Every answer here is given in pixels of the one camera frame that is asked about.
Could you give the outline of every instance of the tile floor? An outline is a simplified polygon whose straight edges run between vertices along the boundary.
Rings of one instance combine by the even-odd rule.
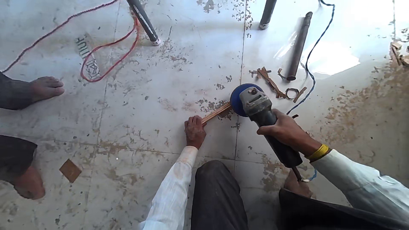
[[[68,16],[105,3],[90,1],[0,0],[0,69],[5,69],[37,38]],[[256,83],[275,108],[292,101],[275,99],[249,70],[265,66],[283,91],[312,86],[299,66],[297,79],[281,81],[297,25],[314,14],[301,62],[325,29],[331,8],[316,0],[277,1],[270,27],[258,30],[265,1],[141,0],[162,40],[150,45],[142,33],[138,46],[106,78],[83,80],[76,41],[87,48],[112,42],[133,26],[129,6],[111,6],[74,18],[27,52],[7,76],[31,81],[55,76],[65,93],[21,111],[0,110],[0,133],[38,144],[34,164],[46,195],[38,201],[0,184],[0,229],[136,229],[167,171],[185,145],[183,122],[205,116],[229,101],[241,83]],[[334,0],[333,24],[311,55],[317,84],[293,114],[301,127],[353,160],[378,168],[409,185],[407,104],[409,71],[390,64],[389,44],[409,39],[405,0]],[[129,38],[98,51],[101,72],[132,44]],[[250,229],[275,229],[282,168],[257,127],[229,112],[206,126],[207,137],[192,174],[185,229],[190,227],[194,173],[203,163],[224,162],[240,184]],[[58,171],[71,159],[82,169],[74,182]],[[313,168],[305,161],[301,174]],[[310,184],[318,200],[348,205],[342,193],[318,175]]]

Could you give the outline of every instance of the white sleeve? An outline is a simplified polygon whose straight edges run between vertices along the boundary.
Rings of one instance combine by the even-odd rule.
[[[186,146],[169,170],[155,197],[145,221],[139,224],[145,230],[182,230],[187,203],[187,190],[198,149]]]
[[[335,149],[311,163],[357,209],[402,221],[409,216],[409,189],[379,171],[350,160]]]

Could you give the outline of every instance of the blue grinding disc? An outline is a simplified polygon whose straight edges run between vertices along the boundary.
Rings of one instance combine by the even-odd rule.
[[[246,83],[246,84],[237,86],[237,88],[235,88],[233,90],[233,92],[231,93],[231,96],[230,96],[231,108],[233,109],[234,112],[236,112],[237,114],[239,114],[242,117],[247,117],[247,115],[244,112],[243,104],[241,103],[239,95],[245,89],[247,89],[249,87],[252,87],[252,86],[256,87],[259,91],[264,92],[258,85],[254,85],[254,84],[251,84],[251,83]]]

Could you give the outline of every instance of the person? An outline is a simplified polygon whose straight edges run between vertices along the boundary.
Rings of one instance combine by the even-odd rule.
[[[64,93],[63,83],[54,77],[31,82],[13,80],[0,72],[0,108],[21,110],[33,103]],[[11,183],[29,199],[45,195],[43,181],[32,166],[37,145],[20,138],[0,135],[0,180]]]
[[[356,163],[312,139],[291,117],[273,110],[277,122],[260,127],[310,159],[310,163],[340,189],[353,207],[311,199],[308,184],[291,171],[279,192],[282,229],[409,229],[409,189],[378,170]],[[187,191],[198,149],[206,137],[202,119],[185,122],[186,147],[171,167],[139,227],[181,230]],[[246,230],[240,187],[227,167],[212,160],[197,169],[191,212],[192,230]]]

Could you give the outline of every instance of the metal leg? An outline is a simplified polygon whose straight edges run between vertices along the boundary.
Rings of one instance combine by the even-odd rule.
[[[277,0],[266,0],[263,16],[261,17],[260,24],[258,25],[260,29],[267,29],[274,7],[276,6],[276,2]]]
[[[131,6],[131,9],[135,13],[136,17],[141,23],[143,29],[145,30],[152,44],[154,46],[160,45],[160,39],[157,36],[155,29],[153,28],[151,22],[149,21],[149,18],[146,15],[145,10],[142,8],[142,5],[139,2],[139,0],[126,0],[126,1]]]

